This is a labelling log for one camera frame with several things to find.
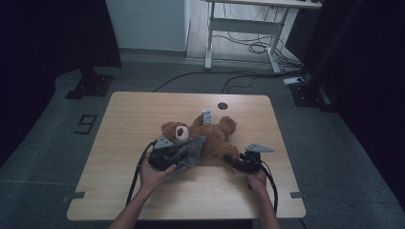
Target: human hand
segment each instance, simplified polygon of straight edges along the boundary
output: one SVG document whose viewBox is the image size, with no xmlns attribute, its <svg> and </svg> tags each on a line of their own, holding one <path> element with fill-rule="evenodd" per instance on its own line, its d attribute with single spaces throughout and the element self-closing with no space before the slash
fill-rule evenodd
<svg viewBox="0 0 405 229">
<path fill-rule="evenodd" d="M 259 170 L 255 174 L 245 174 L 245 178 L 247 182 L 250 184 L 250 187 L 256 194 L 260 194 L 263 191 L 266 191 L 267 193 L 267 188 L 266 188 L 266 182 L 267 182 L 267 177 L 265 172 L 262 170 Z"/>
<path fill-rule="evenodd" d="M 176 165 L 173 164 L 165 171 L 157 170 L 149 164 L 147 159 L 144 159 L 140 166 L 139 191 L 147 194 L 151 194 L 153 191 L 155 191 L 155 189 L 158 188 L 161 183 L 163 183 L 164 178 L 169 176 L 176 169 Z"/>
</svg>

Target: teddy bear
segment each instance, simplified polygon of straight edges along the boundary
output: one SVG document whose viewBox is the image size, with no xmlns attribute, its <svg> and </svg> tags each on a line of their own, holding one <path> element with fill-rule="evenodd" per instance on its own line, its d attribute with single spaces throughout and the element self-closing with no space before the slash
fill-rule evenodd
<svg viewBox="0 0 405 229">
<path fill-rule="evenodd" d="M 224 155 L 239 157 L 238 149 L 226 142 L 226 137 L 236 130 L 236 122 L 223 116 L 219 124 L 204 124 L 203 114 L 191 126 L 182 122 L 167 122 L 161 126 L 161 133 L 170 141 L 187 140 L 189 137 L 205 136 L 200 158 L 214 159 Z"/>
</svg>

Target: tape marker on floor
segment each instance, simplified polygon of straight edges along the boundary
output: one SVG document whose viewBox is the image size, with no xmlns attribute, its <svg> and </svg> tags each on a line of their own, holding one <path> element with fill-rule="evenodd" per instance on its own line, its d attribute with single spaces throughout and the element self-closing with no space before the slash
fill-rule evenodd
<svg viewBox="0 0 405 229">
<path fill-rule="evenodd" d="M 84 198 L 85 192 L 73 193 L 70 197 L 64 197 L 63 202 L 70 202 L 74 198 Z"/>
<path fill-rule="evenodd" d="M 302 193 L 302 192 L 294 192 L 294 193 L 289 193 L 291 195 L 291 198 L 302 198 L 302 199 L 307 199 L 309 198 L 308 194 Z"/>
</svg>

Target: desk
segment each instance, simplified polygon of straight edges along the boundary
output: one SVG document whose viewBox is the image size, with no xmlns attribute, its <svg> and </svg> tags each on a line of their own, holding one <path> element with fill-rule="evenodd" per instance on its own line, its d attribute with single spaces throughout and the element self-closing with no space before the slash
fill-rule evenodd
<svg viewBox="0 0 405 229">
<path fill-rule="evenodd" d="M 228 108 L 220 110 L 219 103 Z M 302 218 L 306 211 L 286 147 L 264 95 L 114 93 L 77 185 L 84 198 L 73 199 L 70 220 L 115 219 L 124 208 L 139 157 L 161 124 L 181 121 L 191 125 L 204 109 L 212 109 L 213 122 L 224 115 L 237 123 L 228 141 L 239 148 L 256 142 L 274 153 L 262 154 L 279 192 L 278 217 Z M 273 200 L 272 189 L 267 189 Z M 221 159 L 201 160 L 196 168 L 168 177 L 148 199 L 139 219 L 256 219 L 254 196 L 245 178 Z"/>
<path fill-rule="evenodd" d="M 204 0 L 204 1 L 212 3 L 211 14 L 209 18 L 208 43 L 206 45 L 205 64 L 204 64 L 204 67 L 207 70 L 211 69 L 211 62 L 212 62 L 212 32 L 234 31 L 234 32 L 274 35 L 274 39 L 271 42 L 270 49 L 267 50 L 267 56 L 268 59 L 270 60 L 270 64 L 273 71 L 275 73 L 281 73 L 277 63 L 277 56 L 275 55 L 275 49 L 280 39 L 280 35 L 288 15 L 288 10 L 290 8 L 320 9 L 322 7 L 322 4 L 320 2 L 311 3 L 310 0 L 307 0 L 305 2 L 298 0 Z M 284 10 L 282 19 L 279 22 L 252 21 L 252 20 L 240 20 L 231 18 L 215 18 L 214 17 L 215 3 L 283 7 L 286 8 L 286 10 Z"/>
</svg>

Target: dark background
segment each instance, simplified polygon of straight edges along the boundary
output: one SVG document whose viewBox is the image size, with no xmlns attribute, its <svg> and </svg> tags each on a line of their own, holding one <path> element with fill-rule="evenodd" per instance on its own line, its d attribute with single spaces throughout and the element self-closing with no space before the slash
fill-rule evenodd
<svg viewBox="0 0 405 229">
<path fill-rule="evenodd" d="M 323 84 L 334 109 L 360 141 L 405 208 L 403 1 L 326 0 L 298 14 L 288 49 Z M 300 25 L 309 23 L 313 33 Z"/>
<path fill-rule="evenodd" d="M 105 1 L 0 1 L 0 166 L 48 105 L 54 80 L 120 67 Z"/>
</svg>

